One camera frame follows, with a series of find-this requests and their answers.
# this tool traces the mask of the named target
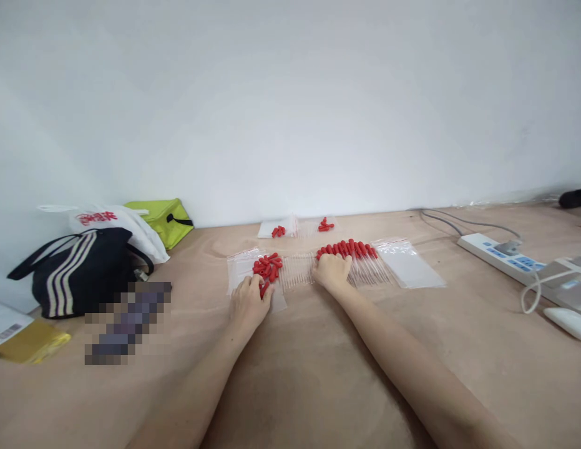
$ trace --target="white wall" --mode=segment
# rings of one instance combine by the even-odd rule
[[[0,2],[3,296],[63,232],[38,203],[218,226],[577,183],[581,0]]]

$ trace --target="green bag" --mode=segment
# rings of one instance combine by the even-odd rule
[[[131,201],[124,206],[130,209],[146,209],[149,215],[141,217],[156,230],[165,249],[172,249],[194,229],[192,220],[178,198],[163,201]]]

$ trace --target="computer mouse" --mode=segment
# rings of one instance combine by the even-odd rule
[[[544,309],[544,315],[576,339],[581,340],[581,315],[579,313],[562,307],[549,307]]]

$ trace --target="bag strap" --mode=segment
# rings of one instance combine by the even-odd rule
[[[149,267],[149,272],[147,273],[147,275],[150,276],[153,273],[153,271],[155,270],[155,265],[153,265],[153,261],[151,259],[149,259],[149,257],[145,253],[143,253],[141,250],[139,250],[135,246],[132,246],[130,243],[126,243],[126,248],[128,249],[128,251],[136,254],[138,257],[140,257],[141,259],[143,259],[145,261],[145,263]]]
[[[59,249],[61,249],[64,245],[67,245],[69,242],[71,242],[75,238],[80,238],[81,236],[82,236],[81,234],[70,234],[70,235],[67,235],[67,236],[63,236],[63,237],[60,237],[60,238],[56,238],[55,240],[52,240],[49,243],[44,244],[39,249],[37,249],[34,253],[32,253],[30,255],[30,257],[28,257],[24,262],[22,262],[20,265],[18,265],[17,267],[15,267],[12,270],[12,272],[7,275],[7,278],[8,279],[13,279],[14,281],[19,281],[20,279],[25,278],[30,273],[32,273],[34,270],[36,270],[40,264],[42,264],[44,261],[46,261],[47,259],[49,259],[53,254],[55,254]],[[39,257],[41,257],[41,255],[45,251],[47,251],[47,249],[50,248],[52,244],[54,244],[55,242],[60,241],[61,239],[68,238],[68,237],[71,237],[71,239],[63,242],[56,249],[54,249],[49,254],[47,254],[46,256],[44,256],[42,259],[36,261],[36,259],[38,259]]]
[[[176,223],[180,223],[181,225],[194,226],[194,224],[192,224],[192,220],[178,220],[177,218],[173,217],[173,214],[169,214],[167,217],[165,217],[165,219],[168,223],[174,220]]]

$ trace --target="black bag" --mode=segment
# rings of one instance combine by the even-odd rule
[[[68,237],[69,240],[39,259],[55,242]],[[118,301],[119,294],[128,291],[128,282],[137,280],[130,253],[145,261],[148,274],[153,273],[153,262],[128,243],[130,237],[132,233],[124,228],[89,229],[64,236],[39,248],[7,278],[20,280],[34,271],[32,295],[45,318],[99,312],[101,304]],[[73,246],[57,252],[75,239],[78,241]]]

